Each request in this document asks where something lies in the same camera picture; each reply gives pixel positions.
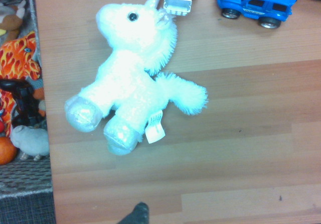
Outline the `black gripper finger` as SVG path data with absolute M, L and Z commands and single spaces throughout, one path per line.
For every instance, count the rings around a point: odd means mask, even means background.
M 125 216 L 117 224 L 149 224 L 149 207 L 146 203 L 138 203 L 131 213 Z

